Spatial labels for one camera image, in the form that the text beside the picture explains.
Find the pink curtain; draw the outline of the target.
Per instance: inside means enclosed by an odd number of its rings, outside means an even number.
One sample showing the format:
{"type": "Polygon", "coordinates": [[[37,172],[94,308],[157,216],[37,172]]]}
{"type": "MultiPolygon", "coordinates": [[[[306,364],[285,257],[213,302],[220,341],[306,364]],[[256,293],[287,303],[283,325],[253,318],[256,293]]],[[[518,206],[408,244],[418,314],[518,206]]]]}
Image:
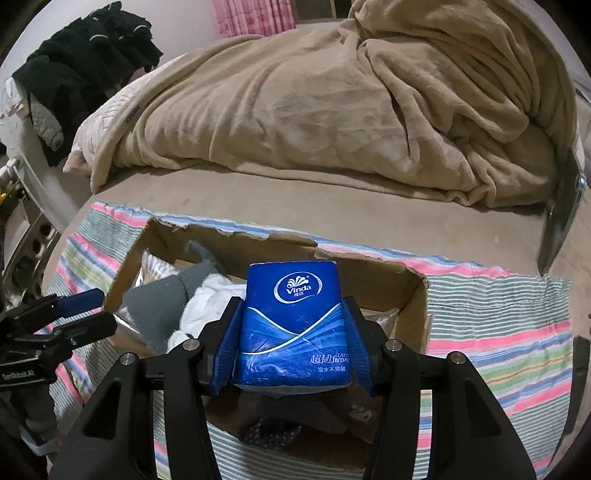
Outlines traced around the pink curtain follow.
{"type": "Polygon", "coordinates": [[[290,0],[214,0],[219,33],[271,36],[296,28],[290,0]]]}

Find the white sock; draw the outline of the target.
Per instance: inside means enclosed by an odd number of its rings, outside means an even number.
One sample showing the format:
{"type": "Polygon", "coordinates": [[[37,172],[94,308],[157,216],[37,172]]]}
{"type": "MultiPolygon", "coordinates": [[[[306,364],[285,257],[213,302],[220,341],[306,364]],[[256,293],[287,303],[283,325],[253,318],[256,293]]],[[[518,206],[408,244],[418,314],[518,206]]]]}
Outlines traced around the white sock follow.
{"type": "Polygon", "coordinates": [[[245,299],[245,293],[245,283],[235,283],[218,273],[208,275],[185,305],[179,325],[167,341],[167,351],[189,338],[197,338],[207,323],[221,319],[232,297],[245,299]]]}

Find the tan fleece blanket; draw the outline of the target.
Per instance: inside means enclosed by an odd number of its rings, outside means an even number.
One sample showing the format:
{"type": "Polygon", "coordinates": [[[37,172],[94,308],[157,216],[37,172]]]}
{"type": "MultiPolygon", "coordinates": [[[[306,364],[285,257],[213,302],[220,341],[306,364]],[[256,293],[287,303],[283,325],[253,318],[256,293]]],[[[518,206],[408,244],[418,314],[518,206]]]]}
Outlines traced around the tan fleece blanket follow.
{"type": "Polygon", "coordinates": [[[547,201],[578,143],[575,91],[510,1],[358,1],[338,25],[181,55],[79,127],[64,169],[211,162],[488,208],[547,201]]]}

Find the grey sock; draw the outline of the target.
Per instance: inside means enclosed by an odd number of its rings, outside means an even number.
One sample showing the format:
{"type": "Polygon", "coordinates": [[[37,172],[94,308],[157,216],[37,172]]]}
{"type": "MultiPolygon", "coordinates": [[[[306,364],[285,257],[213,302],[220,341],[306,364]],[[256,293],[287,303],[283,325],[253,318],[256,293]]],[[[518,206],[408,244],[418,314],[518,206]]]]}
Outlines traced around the grey sock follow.
{"type": "Polygon", "coordinates": [[[221,274],[221,264],[211,251],[190,240],[185,251],[198,262],[177,275],[131,287],[123,294],[117,315],[132,325],[150,351],[163,354],[167,341],[177,329],[185,305],[195,290],[212,273],[221,274]]]}

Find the bag of cotton swabs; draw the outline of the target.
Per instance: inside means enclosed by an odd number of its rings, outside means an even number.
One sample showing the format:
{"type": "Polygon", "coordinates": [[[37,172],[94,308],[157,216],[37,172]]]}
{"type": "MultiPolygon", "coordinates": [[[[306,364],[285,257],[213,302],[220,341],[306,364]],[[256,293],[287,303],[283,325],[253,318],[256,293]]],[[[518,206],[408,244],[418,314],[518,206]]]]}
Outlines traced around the bag of cotton swabs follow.
{"type": "Polygon", "coordinates": [[[179,270],[168,262],[144,250],[141,255],[140,266],[132,287],[157,281],[171,275],[177,275],[179,270]]]}

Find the clear bag with snacks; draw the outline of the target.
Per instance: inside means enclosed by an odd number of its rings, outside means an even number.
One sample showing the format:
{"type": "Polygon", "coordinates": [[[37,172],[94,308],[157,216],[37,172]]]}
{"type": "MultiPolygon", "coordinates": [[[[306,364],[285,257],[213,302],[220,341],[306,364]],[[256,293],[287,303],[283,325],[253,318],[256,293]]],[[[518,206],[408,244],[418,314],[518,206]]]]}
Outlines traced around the clear bag with snacks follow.
{"type": "Polygon", "coordinates": [[[387,311],[362,309],[363,317],[368,321],[372,321],[379,324],[389,338],[392,338],[394,336],[394,331],[396,330],[396,326],[398,323],[399,313],[399,308],[393,308],[387,311]]]}

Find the dark patterned sock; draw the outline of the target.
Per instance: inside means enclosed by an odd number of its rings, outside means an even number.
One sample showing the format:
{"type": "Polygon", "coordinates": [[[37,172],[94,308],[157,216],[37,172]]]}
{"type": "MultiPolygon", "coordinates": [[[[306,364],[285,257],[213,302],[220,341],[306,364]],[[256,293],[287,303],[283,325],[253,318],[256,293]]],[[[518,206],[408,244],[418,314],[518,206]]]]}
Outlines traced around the dark patterned sock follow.
{"type": "Polygon", "coordinates": [[[320,394],[272,397],[245,392],[238,399],[238,412],[238,440],[273,451],[287,448],[304,428],[327,434],[348,428],[320,394]]]}

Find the brown cardboard box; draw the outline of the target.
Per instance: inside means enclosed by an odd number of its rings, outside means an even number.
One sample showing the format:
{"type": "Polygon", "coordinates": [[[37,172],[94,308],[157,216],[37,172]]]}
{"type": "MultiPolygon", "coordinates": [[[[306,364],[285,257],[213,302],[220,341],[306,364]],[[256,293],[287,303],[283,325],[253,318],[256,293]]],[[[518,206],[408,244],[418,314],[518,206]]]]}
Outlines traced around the brown cardboard box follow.
{"type": "Polygon", "coordinates": [[[212,425],[252,439],[257,421],[297,430],[294,457],[327,466],[366,464],[381,402],[359,384],[346,351],[342,299],[356,301],[384,334],[422,353],[431,322],[427,281],[403,264],[335,251],[300,235],[225,233],[156,219],[127,253],[106,309],[163,354],[221,317],[231,297],[243,310],[235,355],[212,361],[219,392],[212,425]]]}

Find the white shoe rack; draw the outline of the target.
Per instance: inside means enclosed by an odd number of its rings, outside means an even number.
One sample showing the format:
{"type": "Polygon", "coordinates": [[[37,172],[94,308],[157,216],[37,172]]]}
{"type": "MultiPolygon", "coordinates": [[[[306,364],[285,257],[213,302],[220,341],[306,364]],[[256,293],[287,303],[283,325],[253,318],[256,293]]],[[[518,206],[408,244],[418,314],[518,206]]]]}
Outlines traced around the white shoe rack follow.
{"type": "Polygon", "coordinates": [[[1,287],[8,308],[39,299],[60,234],[23,182],[22,162],[1,166],[1,287]]]}

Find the striped colourful towel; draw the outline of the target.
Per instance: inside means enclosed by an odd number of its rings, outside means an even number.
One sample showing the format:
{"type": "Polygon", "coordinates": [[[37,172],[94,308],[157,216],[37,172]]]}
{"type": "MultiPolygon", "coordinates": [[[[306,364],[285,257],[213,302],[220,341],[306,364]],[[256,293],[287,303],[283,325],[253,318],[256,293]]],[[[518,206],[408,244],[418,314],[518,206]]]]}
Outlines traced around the striped colourful towel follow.
{"type": "MultiPolygon", "coordinates": [[[[46,267],[47,293],[72,295],[92,288],[108,292],[126,254],[149,219],[197,224],[266,238],[295,233],[259,225],[155,213],[94,201],[79,226],[56,247],[57,265],[46,267]]],[[[329,240],[304,232],[329,251],[401,262],[426,275],[427,313],[433,315],[428,354],[459,350],[478,369],[511,420],[538,479],[549,472],[567,423],[573,374],[573,334],[565,278],[517,275],[501,267],[422,257],[329,240]]],[[[82,404],[115,360],[107,341],[77,350],[51,386],[60,431],[66,433],[82,404]]],[[[254,453],[211,427],[223,479],[360,479],[361,472],[312,467],[277,454],[254,453]]]]}

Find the black flat device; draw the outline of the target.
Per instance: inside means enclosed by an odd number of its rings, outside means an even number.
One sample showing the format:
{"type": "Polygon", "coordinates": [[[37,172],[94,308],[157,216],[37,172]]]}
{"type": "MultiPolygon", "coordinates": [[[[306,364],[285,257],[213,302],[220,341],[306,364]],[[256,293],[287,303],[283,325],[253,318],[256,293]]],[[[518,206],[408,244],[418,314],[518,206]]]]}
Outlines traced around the black flat device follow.
{"type": "Polygon", "coordinates": [[[570,403],[563,436],[571,434],[575,428],[576,419],[583,401],[586,378],[589,369],[590,341],[576,336],[573,339],[573,370],[570,391],[570,403]]]}

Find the black clothes pile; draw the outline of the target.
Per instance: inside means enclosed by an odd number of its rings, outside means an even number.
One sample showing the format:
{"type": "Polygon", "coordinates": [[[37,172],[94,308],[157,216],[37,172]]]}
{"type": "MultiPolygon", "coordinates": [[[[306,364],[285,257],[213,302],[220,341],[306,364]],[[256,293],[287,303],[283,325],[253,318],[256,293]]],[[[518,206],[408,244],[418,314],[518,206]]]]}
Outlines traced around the black clothes pile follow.
{"type": "Polygon", "coordinates": [[[29,102],[50,167],[65,159],[83,121],[138,70],[158,66],[151,23],[119,1],[73,20],[31,53],[12,78],[29,102]]]}

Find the blue Vinda tissue pack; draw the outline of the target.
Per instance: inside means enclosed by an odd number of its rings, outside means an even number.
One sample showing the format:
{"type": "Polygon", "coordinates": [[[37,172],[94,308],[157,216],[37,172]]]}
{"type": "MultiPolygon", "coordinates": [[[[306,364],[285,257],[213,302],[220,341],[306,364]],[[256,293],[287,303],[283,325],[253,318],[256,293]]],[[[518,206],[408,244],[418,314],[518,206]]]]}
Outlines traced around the blue Vinda tissue pack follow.
{"type": "Polygon", "coordinates": [[[338,265],[250,265],[235,384],[280,396],[344,388],[351,380],[338,265]]]}

